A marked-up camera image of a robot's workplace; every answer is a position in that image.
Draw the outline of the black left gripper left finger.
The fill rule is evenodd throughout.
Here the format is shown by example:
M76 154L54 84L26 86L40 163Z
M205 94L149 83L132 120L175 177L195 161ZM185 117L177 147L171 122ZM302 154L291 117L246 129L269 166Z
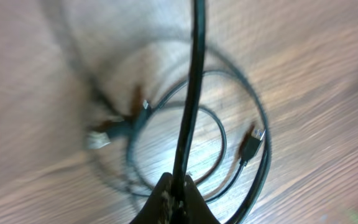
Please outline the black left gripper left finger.
M130 224L169 223L172 211L171 183L172 175L163 173L145 205Z

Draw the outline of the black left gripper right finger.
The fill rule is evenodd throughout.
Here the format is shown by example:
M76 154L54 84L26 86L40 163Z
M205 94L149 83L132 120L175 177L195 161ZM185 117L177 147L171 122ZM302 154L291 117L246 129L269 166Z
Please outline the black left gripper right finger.
M180 201L183 203L183 208L181 209L180 223L219 224L189 175L185 176L182 187Z

